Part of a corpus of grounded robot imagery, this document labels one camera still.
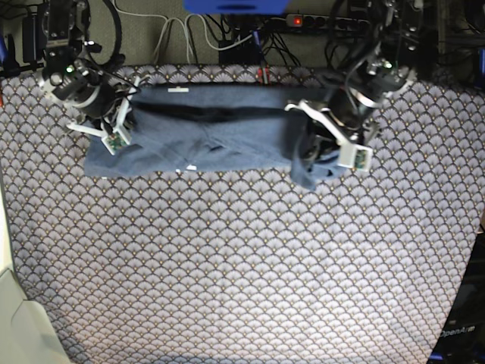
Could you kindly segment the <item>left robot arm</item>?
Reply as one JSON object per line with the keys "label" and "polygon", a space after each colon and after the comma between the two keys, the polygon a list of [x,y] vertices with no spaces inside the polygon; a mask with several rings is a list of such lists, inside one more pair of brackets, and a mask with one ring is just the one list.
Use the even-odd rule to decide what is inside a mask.
{"label": "left robot arm", "polygon": [[300,154],[310,166],[332,157],[341,168],[365,171],[370,142],[380,132],[371,114],[424,69],[425,6],[422,1],[366,1],[365,27],[351,32],[339,25],[344,4],[335,1],[330,9],[327,65],[318,73],[330,95],[324,102],[297,104],[310,120]]}

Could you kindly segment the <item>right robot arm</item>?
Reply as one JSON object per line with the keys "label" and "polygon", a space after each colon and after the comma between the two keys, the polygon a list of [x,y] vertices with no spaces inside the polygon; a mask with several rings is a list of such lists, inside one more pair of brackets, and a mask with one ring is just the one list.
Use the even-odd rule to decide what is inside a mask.
{"label": "right robot arm", "polygon": [[54,102],[76,108],[94,120],[114,112],[121,92],[109,80],[125,61],[120,53],[120,16],[111,1],[103,4],[110,11],[115,35],[111,56],[103,64],[92,57],[102,47],[89,37],[88,1],[49,1],[42,18],[45,67],[39,76],[39,86]]}

